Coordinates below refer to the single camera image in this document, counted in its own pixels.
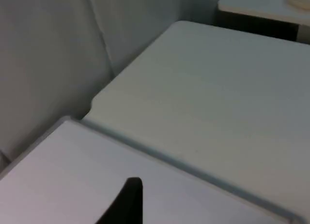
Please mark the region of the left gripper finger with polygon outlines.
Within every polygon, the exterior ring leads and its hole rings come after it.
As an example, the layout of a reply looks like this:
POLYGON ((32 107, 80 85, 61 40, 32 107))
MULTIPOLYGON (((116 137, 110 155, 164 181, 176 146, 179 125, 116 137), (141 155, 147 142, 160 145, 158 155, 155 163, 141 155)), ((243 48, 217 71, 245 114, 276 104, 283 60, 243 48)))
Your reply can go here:
POLYGON ((139 177, 127 178, 122 189, 97 224, 142 224, 143 184, 139 177))

